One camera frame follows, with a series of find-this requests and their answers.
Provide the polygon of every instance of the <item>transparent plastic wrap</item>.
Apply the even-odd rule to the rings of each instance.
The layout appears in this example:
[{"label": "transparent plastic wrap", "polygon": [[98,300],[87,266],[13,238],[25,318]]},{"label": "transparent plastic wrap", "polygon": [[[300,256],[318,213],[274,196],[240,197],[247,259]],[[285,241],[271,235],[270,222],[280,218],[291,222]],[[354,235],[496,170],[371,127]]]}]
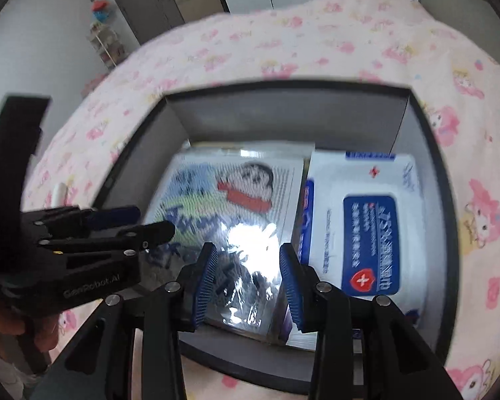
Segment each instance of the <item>transparent plastic wrap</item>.
[{"label": "transparent plastic wrap", "polygon": [[279,247],[290,242],[303,159],[249,150],[190,148],[174,156],[144,218],[176,226],[170,243],[146,253],[150,290],[194,263],[204,242],[219,251],[207,321],[267,336],[281,285]]}]

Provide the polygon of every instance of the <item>white cross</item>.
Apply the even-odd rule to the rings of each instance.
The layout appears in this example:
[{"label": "white cross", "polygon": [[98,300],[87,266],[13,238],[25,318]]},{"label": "white cross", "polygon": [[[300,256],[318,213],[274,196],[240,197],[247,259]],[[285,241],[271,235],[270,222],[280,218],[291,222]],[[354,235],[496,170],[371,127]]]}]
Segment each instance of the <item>white cross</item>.
[{"label": "white cross", "polygon": [[361,284],[361,287],[363,287],[367,281],[370,281],[370,279],[366,278],[365,274],[361,275],[361,278],[357,280],[357,282]]}]

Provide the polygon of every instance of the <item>finger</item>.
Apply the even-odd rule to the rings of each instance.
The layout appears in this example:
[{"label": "finger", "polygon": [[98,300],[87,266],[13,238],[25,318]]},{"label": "finger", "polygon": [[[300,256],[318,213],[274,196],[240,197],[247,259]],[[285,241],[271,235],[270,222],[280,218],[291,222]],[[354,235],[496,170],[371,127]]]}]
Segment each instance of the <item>finger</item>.
[{"label": "finger", "polygon": [[40,327],[35,333],[33,343],[41,352],[48,352],[57,346],[59,340],[58,320],[59,315],[55,315],[45,317],[40,321]]},{"label": "finger", "polygon": [[0,333],[8,335],[21,335],[25,326],[20,316],[7,308],[0,308]]}]

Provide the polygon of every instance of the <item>red shield logo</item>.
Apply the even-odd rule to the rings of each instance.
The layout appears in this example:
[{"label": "red shield logo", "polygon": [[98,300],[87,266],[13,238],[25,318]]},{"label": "red shield logo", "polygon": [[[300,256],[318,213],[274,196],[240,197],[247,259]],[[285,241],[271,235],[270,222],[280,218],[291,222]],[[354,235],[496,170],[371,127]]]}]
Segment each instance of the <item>red shield logo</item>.
[{"label": "red shield logo", "polygon": [[350,280],[350,285],[354,290],[358,292],[366,293],[370,292],[372,285],[376,281],[376,277],[374,276],[374,272],[372,272],[371,268],[361,269],[361,271],[357,271],[352,279]]}]

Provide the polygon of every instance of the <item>red cross symbol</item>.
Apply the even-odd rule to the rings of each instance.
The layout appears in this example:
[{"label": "red cross symbol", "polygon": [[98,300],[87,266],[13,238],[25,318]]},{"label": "red cross symbol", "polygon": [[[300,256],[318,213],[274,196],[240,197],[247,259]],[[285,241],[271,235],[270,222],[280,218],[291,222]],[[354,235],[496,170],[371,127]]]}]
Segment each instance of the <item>red cross symbol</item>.
[{"label": "red cross symbol", "polygon": [[376,176],[378,176],[379,172],[380,170],[378,170],[376,166],[374,166],[368,173],[372,176],[372,179],[374,179]]}]

